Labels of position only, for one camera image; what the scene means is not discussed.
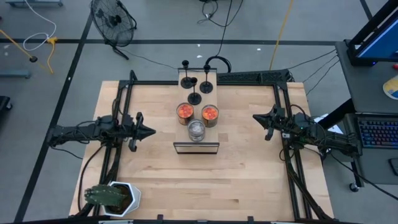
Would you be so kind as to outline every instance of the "electric fan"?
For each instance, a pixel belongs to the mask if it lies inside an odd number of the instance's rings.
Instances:
[[[120,0],[92,0],[90,4],[91,18],[105,44],[126,60],[129,58],[117,47],[125,47],[131,43],[136,20],[130,15]]]

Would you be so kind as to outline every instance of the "wheel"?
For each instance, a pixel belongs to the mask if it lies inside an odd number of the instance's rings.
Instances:
[[[8,103],[7,106],[6,106],[6,110],[9,111],[9,110],[11,110],[11,109],[12,109],[12,103]]]
[[[349,189],[350,189],[352,192],[358,192],[358,191],[359,191],[359,187],[356,185],[355,182],[349,184]]]

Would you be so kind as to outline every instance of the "wooden table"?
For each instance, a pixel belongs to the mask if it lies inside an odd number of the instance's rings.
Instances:
[[[118,82],[103,82],[94,118],[111,114]],[[123,146],[118,181],[130,182],[142,192],[140,207],[125,218],[166,220],[294,220],[285,164],[279,159],[282,143],[278,131],[271,141],[253,114],[268,113],[273,88],[268,86],[218,86],[217,155],[178,155],[175,140],[177,85],[134,85],[129,114],[144,115],[144,124],[157,133],[137,142],[137,152]],[[288,83],[292,104],[309,114],[302,83]],[[99,148],[87,145],[82,167]],[[98,184],[105,150],[89,163],[83,190]],[[319,156],[301,150],[307,188],[317,203],[333,216]],[[77,209],[77,189],[70,214]],[[301,194],[297,189],[297,198]],[[300,203],[300,215],[304,217]]]

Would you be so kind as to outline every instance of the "white cable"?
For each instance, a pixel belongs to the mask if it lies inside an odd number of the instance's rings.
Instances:
[[[26,38],[26,39],[24,40],[24,43],[22,43],[22,46],[24,47],[24,49],[27,50],[27,51],[33,51],[33,50],[36,50],[36,49],[38,49],[39,47],[41,47],[49,38],[51,38],[51,37],[54,35],[55,31],[57,30],[57,25],[56,25],[54,22],[52,22],[51,20],[44,18],[44,17],[41,16],[39,13],[37,13],[36,11],[34,11],[33,8],[32,8],[32,6],[30,6],[30,4],[27,2],[27,0],[24,0],[24,1],[25,1],[25,3],[29,6],[30,10],[32,10],[32,12],[34,12],[34,14],[40,16],[42,19],[44,19],[44,20],[47,21],[47,22],[51,22],[51,23],[54,25],[54,31],[52,32],[51,35],[48,35],[48,34],[46,34],[45,32],[40,32],[40,33],[37,33],[37,34],[33,34],[32,36],[30,36],[30,37],[28,37],[28,38]],[[39,44],[39,45],[36,46],[35,48],[33,48],[33,49],[27,49],[26,46],[25,46],[26,41],[28,41],[30,38],[35,37],[35,36],[37,36],[37,35],[45,35],[46,38],[45,38],[45,40],[44,40],[41,44]]]

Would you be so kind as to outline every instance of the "yellow cable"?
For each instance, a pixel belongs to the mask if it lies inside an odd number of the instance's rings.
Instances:
[[[9,37],[3,30],[0,30],[0,33],[1,33],[2,35],[4,35],[7,39],[9,39],[15,46],[17,46],[17,48],[18,48],[19,50],[21,50],[22,52],[24,52],[29,58],[33,58],[33,56],[31,56],[28,52],[26,52],[26,50],[24,50],[22,47],[20,47],[20,45],[17,44],[17,42],[15,42],[11,37]],[[44,65],[42,65],[39,61],[36,61],[36,62],[39,64],[39,66],[40,66],[41,68],[43,68],[44,70],[47,70],[47,69],[44,67]]]
[[[49,66],[49,69],[50,69],[50,71],[51,71],[51,74],[54,74],[54,71],[53,71],[52,68],[51,68],[50,59],[51,59],[51,57],[52,57],[52,54],[54,53],[54,50],[55,50],[55,42],[56,42],[57,40],[58,40],[58,38],[56,38],[56,37],[51,37],[51,38],[49,38],[49,39],[47,40],[47,42],[48,42],[48,43],[51,43],[51,45],[52,45],[51,54],[50,54],[50,56],[49,56],[48,59],[47,59],[47,65]]]
[[[288,18],[288,16],[289,16],[289,14],[290,14],[290,10],[292,10],[293,1],[294,1],[294,0],[290,0],[289,9],[288,9],[287,12],[286,12],[284,22],[282,23],[282,27],[280,28],[278,40],[276,41],[276,45],[275,45],[275,48],[274,48],[274,53],[272,54],[271,63],[269,64],[269,70],[271,70],[271,68],[272,68],[272,63],[274,62],[274,57],[275,57],[276,49],[277,49],[278,46],[279,46],[279,40],[280,40],[280,38],[282,37],[282,33],[284,32],[285,24],[286,24],[286,21],[287,21],[287,18]]]

